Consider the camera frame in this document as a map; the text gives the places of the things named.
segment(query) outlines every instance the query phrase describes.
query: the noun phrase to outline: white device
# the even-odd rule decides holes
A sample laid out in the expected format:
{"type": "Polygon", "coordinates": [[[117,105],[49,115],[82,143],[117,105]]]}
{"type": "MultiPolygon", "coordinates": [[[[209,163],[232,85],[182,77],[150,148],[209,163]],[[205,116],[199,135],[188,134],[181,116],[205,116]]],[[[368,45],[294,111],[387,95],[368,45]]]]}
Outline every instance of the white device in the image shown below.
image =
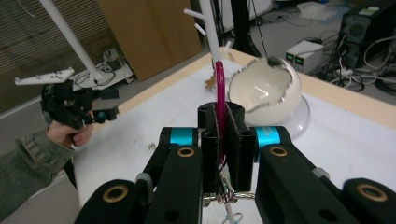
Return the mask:
{"type": "Polygon", "coordinates": [[[320,65],[323,55],[323,45],[306,40],[286,51],[286,61],[297,72],[308,74],[320,65]]]}
{"type": "Polygon", "coordinates": [[[74,74],[74,69],[69,67],[62,71],[48,73],[44,75],[37,75],[35,77],[18,78],[15,77],[15,84],[17,86],[22,85],[38,85],[38,84],[51,84],[51,83],[63,83],[74,74]]]}

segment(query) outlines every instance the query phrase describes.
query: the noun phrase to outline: window blind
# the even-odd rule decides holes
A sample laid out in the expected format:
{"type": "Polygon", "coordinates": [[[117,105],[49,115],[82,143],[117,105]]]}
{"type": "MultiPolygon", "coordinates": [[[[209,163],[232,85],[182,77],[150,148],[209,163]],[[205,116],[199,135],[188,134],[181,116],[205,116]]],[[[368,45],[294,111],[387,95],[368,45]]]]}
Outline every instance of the window blind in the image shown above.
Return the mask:
{"type": "MultiPolygon", "coordinates": [[[[104,50],[118,48],[94,0],[53,0],[94,63],[104,50]]],[[[0,113],[40,94],[41,85],[16,86],[25,78],[72,66],[85,70],[77,54],[38,0],[0,0],[0,113]]]]}

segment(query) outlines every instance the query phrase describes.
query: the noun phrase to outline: desk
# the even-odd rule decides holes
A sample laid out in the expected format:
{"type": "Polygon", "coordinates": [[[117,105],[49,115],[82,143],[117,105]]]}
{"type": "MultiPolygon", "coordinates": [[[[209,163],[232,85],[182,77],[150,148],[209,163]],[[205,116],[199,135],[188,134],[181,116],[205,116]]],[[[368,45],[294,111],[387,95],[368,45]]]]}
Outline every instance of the desk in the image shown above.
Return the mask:
{"type": "MultiPolygon", "coordinates": [[[[232,49],[227,59],[226,73],[253,60],[232,49]]],[[[90,143],[74,158],[81,205],[109,180],[134,181],[156,147],[162,127],[196,127],[197,107],[215,99],[204,87],[211,75],[209,63],[206,55],[180,69],[120,105],[116,120],[95,127],[90,143]]],[[[301,79],[311,119],[293,141],[297,148],[330,173],[338,188],[349,178],[366,177],[396,190],[396,106],[305,75],[301,79]]],[[[233,204],[235,212],[245,215],[244,223],[261,222],[255,207],[252,201],[233,204]]],[[[225,210],[212,203],[203,215],[203,223],[220,223],[225,210]]]]}

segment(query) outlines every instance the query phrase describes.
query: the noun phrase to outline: floor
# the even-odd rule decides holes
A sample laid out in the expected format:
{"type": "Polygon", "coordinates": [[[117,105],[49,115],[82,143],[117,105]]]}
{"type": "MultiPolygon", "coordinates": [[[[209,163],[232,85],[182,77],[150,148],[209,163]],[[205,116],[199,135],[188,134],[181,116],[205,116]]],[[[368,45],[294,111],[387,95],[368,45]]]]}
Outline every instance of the floor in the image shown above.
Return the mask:
{"type": "MultiPolygon", "coordinates": [[[[285,51],[302,39],[323,37],[336,34],[339,31],[342,12],[345,12],[346,9],[339,5],[331,6],[331,8],[337,8],[339,13],[329,21],[299,19],[296,7],[274,9],[264,13],[261,15],[262,26],[257,27],[252,23],[252,40],[263,56],[274,55],[284,58],[285,51]]],[[[124,82],[116,84],[115,86],[120,92],[120,99],[113,103],[121,104],[206,53],[207,48],[204,46],[201,54],[160,73],[158,76],[143,82],[136,80],[130,84],[124,82]]],[[[379,91],[374,85],[367,85],[361,93],[396,105],[396,96],[379,91]]],[[[11,148],[14,139],[45,128],[46,124],[42,118],[38,100],[37,97],[6,114],[0,114],[0,145],[3,146],[0,155],[11,148]]],[[[78,210],[77,191],[64,175],[60,175],[49,188],[37,193],[2,223],[73,223],[78,210]]]]}

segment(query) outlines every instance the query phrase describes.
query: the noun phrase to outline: white pole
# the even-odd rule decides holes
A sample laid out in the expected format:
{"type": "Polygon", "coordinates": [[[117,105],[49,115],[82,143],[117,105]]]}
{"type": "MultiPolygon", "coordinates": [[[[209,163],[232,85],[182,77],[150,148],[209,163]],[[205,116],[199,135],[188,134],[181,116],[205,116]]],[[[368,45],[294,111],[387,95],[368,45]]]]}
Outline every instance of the white pole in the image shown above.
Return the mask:
{"type": "Polygon", "coordinates": [[[100,79],[102,75],[96,69],[96,66],[93,64],[91,58],[88,56],[87,52],[78,42],[76,36],[74,35],[73,31],[70,29],[69,25],[64,20],[64,17],[59,12],[58,8],[53,4],[51,0],[40,0],[41,4],[43,5],[44,9],[47,10],[52,20],[61,30],[62,34],[69,42],[70,46],[76,52],[77,56],[82,60],[84,65],[87,67],[88,71],[90,72],[91,79],[100,79]]]}
{"type": "Polygon", "coordinates": [[[207,40],[209,42],[210,53],[212,54],[213,63],[221,61],[218,35],[215,27],[215,19],[213,18],[211,1],[200,0],[202,14],[204,14],[205,28],[207,33],[207,40]]]}

